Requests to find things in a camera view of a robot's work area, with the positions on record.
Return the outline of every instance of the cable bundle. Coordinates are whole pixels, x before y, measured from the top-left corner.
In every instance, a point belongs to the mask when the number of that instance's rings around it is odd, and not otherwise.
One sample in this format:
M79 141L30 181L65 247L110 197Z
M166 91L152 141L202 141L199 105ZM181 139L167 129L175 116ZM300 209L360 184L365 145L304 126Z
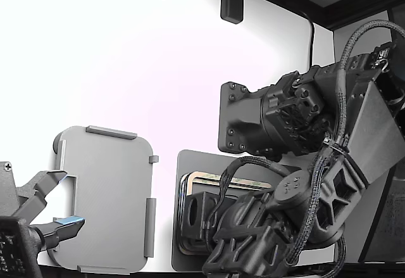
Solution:
M227 190L229 187L229 184L234 177L236 171L246 165L246 164L253 164L253 165L259 165L262 167L267 168L268 170L271 170L272 172L275 172L278 175L281 175L282 177L286 177L290 174L289 170L286 169L283 165L275 163L270 160L262 159L262 158L255 158L253 156L244 156L242 158L237 158L234 160L228 167L225 169L225 171L221 174L221 179L220 179L220 199L218 200L218 203L215 205L215 207L211 210L211 212L208 215L208 218L206 220L205 224L205 243L207 250L209 252L212 252L213 248L211 245L211 240L209 238L209 230L212 228L216 228L216 222L211 226L211 220L215 216L215 213L219 210L221 207L225 195L227 194Z

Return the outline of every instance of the wire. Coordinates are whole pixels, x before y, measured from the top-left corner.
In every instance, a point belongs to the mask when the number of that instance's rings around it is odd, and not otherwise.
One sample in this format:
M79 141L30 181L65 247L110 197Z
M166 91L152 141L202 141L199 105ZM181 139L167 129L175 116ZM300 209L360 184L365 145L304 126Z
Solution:
M270 160L265 160L262 158L256 158L253 156L243 156L243 157L237 158L233 162L231 162L231 164L229 164L227 169L225 169L224 172L221 174L220 193L219 193L220 199L218 200L218 203L215 205L215 207L211 210L211 212L209 213L207 220L206 220L205 243L206 243L207 250L209 252L212 252L212 250L213 250L212 245L211 245L211 239L209 238L209 230L216 227L216 222L214 222L214 224L211 226L211 219L215 216L216 212L221 207L221 205L225 199L230 181L234 177L236 171L240 167L242 167L246 164L254 164L254 165L259 165L259 166L265 167L265 168L271 170L272 172L275 172L276 174L281 175L282 177L286 177L290 174L290 171L281 164L275 163Z
M321 278L334 278L342 270L346 260L346 241L343 236L337 241L337 249L339 255L335 267L329 273L322 275Z
M312 19L303 11L300 11L301 14L309 21L311 25L311 37L309 39L309 66L308 70L312 67L313 64L313 55L314 55L314 38L315 38L315 25Z
M339 118L338 118L338 127L336 132L336 142L337 144L341 144L341 141L344 138L346 133L346 120L347 120L347 113L346 113L346 67L347 62L349 61L350 55L354 48L354 45L357 43L359 38L366 33L367 31L374 29L374 28L388 28L391 30L395 30L398 32L403 38L405 38L405 30L398 26L396 23L390 22L388 20L372 20L370 22L365 23L360 28L358 28L350 39L347 41L345 48L342 53L342 57L340 59L338 71L337 71L337 80L336 80L336 95L337 101L339 104Z
M322 174L326 169L326 164L328 163L330 157L333 155L332 151L333 150L329 147L323 148L315 163L311 180L311 197L309 199L308 210L305 214L304 223L300 228L293 249L285 258L286 263L289 265L296 263L311 234L315 222L316 211L318 210L319 205Z

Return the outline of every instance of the blue tip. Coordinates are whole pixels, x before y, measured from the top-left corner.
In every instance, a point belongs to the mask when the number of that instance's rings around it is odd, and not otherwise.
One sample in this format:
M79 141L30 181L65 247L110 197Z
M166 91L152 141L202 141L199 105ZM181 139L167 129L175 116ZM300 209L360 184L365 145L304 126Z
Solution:
M59 219L55 222L62 224L62 225L68 225L68 224L74 224L74 223L82 222L82 221L84 221L84 218L82 218L82 217L71 216L71 217L67 217L64 219Z

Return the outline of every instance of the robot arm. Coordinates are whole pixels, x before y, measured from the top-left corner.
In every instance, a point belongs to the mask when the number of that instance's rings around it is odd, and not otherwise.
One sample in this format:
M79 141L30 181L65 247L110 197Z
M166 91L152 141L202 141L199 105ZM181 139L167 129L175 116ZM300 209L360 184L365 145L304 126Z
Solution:
M247 152L268 163L288 152L317 154L309 171L289 174L275 189L240 196L220 218L207 220L203 228L215 229L209 239L215 248L207 249L205 274L283 277L302 250L333 243L340 260L328 277L341 269L346 218L367 187L405 157L405 66L398 56L395 43L388 43L344 64L284 75L257 92L222 86L221 151ZM221 186L226 191L226 179Z
M39 172L16 187L12 166L0 164L0 277L42 278L39 252L76 237L84 218L68 217L48 224L29 225L45 209L45 197L67 177L62 170Z

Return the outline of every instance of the gray metal plate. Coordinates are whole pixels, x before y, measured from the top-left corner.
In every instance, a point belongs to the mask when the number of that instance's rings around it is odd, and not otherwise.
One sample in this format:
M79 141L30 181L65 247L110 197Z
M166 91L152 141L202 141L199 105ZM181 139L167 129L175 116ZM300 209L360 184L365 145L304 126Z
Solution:
M75 177L73 215L85 225L49 256L87 273L141 270L153 256L156 204L150 195L157 158L149 143L128 132L75 126L55 139L54 149L57 168Z

